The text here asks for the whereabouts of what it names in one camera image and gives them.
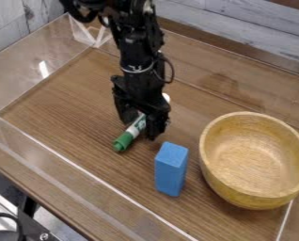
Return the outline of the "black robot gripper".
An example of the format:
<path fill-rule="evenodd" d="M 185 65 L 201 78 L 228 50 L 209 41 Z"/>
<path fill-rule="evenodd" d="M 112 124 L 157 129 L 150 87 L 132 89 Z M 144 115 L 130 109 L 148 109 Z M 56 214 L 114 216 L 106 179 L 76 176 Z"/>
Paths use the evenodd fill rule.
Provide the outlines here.
<path fill-rule="evenodd" d="M 169 121 L 169 103 L 162 99 L 161 90 L 165 85 L 162 64 L 121 66 L 122 76 L 113 75 L 114 106 L 120 121 L 132 123 L 141 111 L 145 117 L 145 137 L 154 140 L 164 132 Z"/>

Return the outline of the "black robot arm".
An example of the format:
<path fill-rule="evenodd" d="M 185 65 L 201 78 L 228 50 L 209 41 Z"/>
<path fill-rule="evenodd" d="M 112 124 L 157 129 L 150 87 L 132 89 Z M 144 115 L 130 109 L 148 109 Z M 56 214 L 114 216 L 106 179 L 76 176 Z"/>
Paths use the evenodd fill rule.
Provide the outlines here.
<path fill-rule="evenodd" d="M 110 77 L 120 121 L 145 116 L 144 133 L 153 140 L 165 130 L 170 105 L 162 88 L 173 82 L 174 68 L 160 48 L 164 33 L 153 0 L 58 0 L 82 24 L 98 21 L 109 28 L 118 49 L 122 75 Z"/>

